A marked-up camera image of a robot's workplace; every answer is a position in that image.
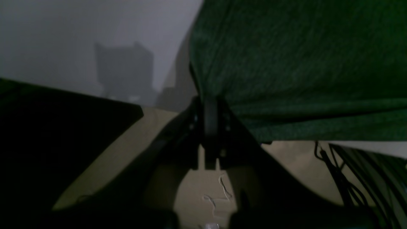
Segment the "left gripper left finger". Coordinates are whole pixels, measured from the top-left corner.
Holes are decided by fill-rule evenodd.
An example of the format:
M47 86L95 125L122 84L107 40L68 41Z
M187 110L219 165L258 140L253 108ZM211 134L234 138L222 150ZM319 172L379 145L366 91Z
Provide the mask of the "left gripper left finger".
M148 208L172 210L179 184L198 167L203 106L194 97L172 113L144 108L133 124L63 193L55 215L135 216Z

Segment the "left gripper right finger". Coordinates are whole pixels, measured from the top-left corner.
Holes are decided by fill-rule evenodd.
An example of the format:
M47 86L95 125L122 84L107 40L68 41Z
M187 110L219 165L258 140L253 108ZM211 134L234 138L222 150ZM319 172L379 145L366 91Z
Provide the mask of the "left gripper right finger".
M269 155L227 104L203 101L205 162L219 159L230 179L237 211L231 220L347 220L350 207L317 196Z

